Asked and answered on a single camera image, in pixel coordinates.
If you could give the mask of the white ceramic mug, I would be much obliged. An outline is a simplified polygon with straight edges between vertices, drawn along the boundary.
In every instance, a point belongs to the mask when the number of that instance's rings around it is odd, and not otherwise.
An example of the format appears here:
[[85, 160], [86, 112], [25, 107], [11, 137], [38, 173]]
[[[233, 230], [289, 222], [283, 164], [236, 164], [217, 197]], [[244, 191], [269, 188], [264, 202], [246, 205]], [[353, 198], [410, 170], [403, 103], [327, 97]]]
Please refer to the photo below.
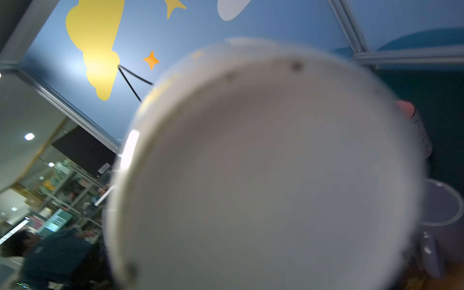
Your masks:
[[123, 290], [386, 290], [413, 248], [424, 161], [371, 72], [235, 39], [159, 80], [112, 187]]

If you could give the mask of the pink ghost pattern mug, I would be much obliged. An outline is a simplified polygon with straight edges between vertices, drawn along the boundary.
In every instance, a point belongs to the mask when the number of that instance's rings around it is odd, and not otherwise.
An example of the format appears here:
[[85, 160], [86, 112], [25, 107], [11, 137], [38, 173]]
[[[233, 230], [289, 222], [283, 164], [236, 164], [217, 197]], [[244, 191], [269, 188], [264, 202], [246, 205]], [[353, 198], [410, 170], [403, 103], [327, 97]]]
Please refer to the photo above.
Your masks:
[[397, 100], [396, 106], [402, 111], [402, 113], [412, 124], [414, 128], [414, 134], [416, 135], [420, 145], [420, 151], [423, 159], [429, 159], [433, 153], [433, 146], [416, 106], [412, 102], [406, 100]]

